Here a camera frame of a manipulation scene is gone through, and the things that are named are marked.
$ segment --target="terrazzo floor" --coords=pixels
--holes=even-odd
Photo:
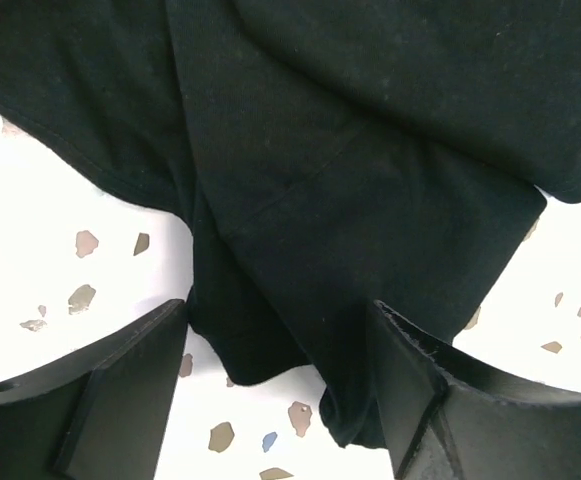
[[[0,380],[185,298],[191,246],[180,220],[101,192],[0,117]],[[455,346],[581,391],[581,205],[550,200]],[[234,386],[191,332],[156,479],[391,478],[386,452],[330,439],[323,388],[311,367]]]

